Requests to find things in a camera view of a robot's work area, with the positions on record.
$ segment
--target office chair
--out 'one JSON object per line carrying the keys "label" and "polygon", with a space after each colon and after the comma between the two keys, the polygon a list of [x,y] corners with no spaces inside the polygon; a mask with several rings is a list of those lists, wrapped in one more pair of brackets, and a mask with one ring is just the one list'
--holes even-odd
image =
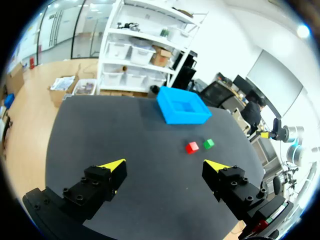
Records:
{"label": "office chair", "polygon": [[234,96],[229,89],[225,88],[217,81],[212,82],[198,95],[206,106],[214,108],[219,108],[222,103]]}
{"label": "office chair", "polygon": [[235,108],[235,110],[232,113],[232,116],[233,116],[234,120],[236,121],[236,123],[241,128],[241,130],[244,132],[244,134],[248,135],[248,132],[250,131],[251,126],[241,116],[239,108],[237,108],[237,107]]}

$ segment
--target black tabletop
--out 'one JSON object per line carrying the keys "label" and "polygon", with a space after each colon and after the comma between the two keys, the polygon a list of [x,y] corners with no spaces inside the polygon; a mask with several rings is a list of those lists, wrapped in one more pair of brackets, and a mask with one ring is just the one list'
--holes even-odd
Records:
{"label": "black tabletop", "polygon": [[[126,159],[127,178],[84,225],[118,240],[220,240],[237,219],[203,180],[204,159],[238,165],[260,185],[263,168],[225,110],[202,125],[168,125],[155,99],[73,96],[61,105],[46,156],[46,186],[62,197],[90,165]],[[205,150],[203,142],[214,147]],[[197,142],[199,151],[185,146]]]}

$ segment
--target red object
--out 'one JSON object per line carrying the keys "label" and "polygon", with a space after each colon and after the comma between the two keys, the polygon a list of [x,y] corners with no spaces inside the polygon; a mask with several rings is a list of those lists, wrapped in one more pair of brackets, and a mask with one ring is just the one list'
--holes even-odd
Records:
{"label": "red object", "polygon": [[33,69],[34,67],[35,67],[35,58],[34,57],[30,57],[29,68]]}
{"label": "red object", "polygon": [[194,154],[196,151],[199,150],[199,147],[195,141],[189,142],[188,145],[185,147],[185,150],[188,154]]}
{"label": "red object", "polygon": [[267,223],[267,221],[266,220],[260,220],[260,222],[258,223],[258,225],[256,225],[254,228],[253,228],[253,230],[252,230],[252,232],[253,233],[260,233],[262,230],[264,230],[266,227],[268,227],[268,223]]}

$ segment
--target glass wall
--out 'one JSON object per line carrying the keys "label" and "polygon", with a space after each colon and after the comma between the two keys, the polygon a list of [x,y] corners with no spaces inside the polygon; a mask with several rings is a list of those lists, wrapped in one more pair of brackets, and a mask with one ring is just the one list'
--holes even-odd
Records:
{"label": "glass wall", "polygon": [[54,0],[26,28],[10,65],[29,67],[65,59],[98,58],[116,0]]}
{"label": "glass wall", "polygon": [[83,0],[56,0],[47,6],[39,35],[39,64],[70,59],[82,4]]}
{"label": "glass wall", "polygon": [[102,37],[115,0],[87,0],[77,22],[72,58],[99,56]]}

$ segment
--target blue plastic container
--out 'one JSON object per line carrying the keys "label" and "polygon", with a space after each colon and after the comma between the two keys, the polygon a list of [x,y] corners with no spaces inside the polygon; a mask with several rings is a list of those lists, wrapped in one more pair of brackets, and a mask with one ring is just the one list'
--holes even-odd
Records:
{"label": "blue plastic container", "polygon": [[9,94],[5,100],[4,100],[4,106],[9,109],[11,107],[11,104],[14,102],[15,96],[13,93]]}
{"label": "blue plastic container", "polygon": [[194,92],[166,86],[156,97],[167,124],[204,124],[211,112]]}

